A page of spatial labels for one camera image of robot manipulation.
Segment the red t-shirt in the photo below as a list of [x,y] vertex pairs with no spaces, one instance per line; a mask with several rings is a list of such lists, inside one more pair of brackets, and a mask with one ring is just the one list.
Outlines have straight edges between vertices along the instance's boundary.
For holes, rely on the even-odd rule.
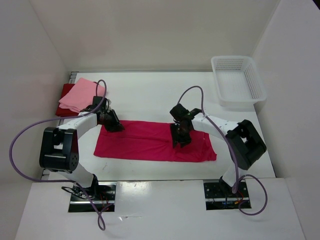
[[85,78],[81,78],[76,84],[64,84],[55,115],[77,116],[81,110],[92,104],[93,97],[96,95],[96,85],[96,82]]

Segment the light pink t-shirt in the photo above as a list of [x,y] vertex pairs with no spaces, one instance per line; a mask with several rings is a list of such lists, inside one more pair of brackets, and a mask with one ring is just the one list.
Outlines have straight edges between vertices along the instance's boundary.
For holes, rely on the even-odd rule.
[[79,113],[93,102],[96,96],[97,83],[85,78],[80,78],[59,100],[59,107],[75,113]]

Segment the hot pink t-shirt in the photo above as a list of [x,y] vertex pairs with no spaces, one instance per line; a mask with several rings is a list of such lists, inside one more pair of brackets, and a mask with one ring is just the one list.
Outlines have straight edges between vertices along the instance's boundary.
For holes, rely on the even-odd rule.
[[124,130],[108,132],[101,127],[94,156],[123,160],[202,163],[217,160],[207,133],[192,131],[191,143],[173,147],[170,124],[123,120]]

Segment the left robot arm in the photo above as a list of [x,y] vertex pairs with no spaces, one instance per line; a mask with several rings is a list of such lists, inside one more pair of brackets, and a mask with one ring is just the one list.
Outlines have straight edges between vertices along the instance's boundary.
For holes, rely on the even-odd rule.
[[106,188],[99,185],[97,176],[79,163],[78,140],[97,125],[103,125],[111,133],[125,129],[115,110],[111,109],[82,112],[67,123],[56,128],[47,127],[43,132],[39,165],[72,181],[74,187],[70,192],[78,198],[94,200],[106,192]]

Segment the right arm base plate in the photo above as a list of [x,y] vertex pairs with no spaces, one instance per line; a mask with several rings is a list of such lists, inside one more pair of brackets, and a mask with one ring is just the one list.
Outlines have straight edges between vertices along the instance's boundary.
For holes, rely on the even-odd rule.
[[[225,193],[221,190],[218,180],[204,181],[204,196],[208,201],[225,201]],[[249,200],[249,191],[245,181],[241,181],[237,193],[229,193],[227,196],[228,201],[237,202],[240,200]]]

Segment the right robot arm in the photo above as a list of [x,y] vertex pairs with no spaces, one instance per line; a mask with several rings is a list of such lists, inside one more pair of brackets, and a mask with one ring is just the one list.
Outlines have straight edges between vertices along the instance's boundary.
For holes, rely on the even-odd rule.
[[229,167],[224,173],[219,184],[219,191],[225,197],[238,191],[241,178],[245,177],[250,167],[267,151],[264,141],[249,120],[224,120],[207,115],[198,108],[189,111],[181,104],[177,104],[169,113],[174,119],[174,123],[170,125],[174,148],[190,144],[193,132],[202,132],[225,141],[234,164],[234,167]]

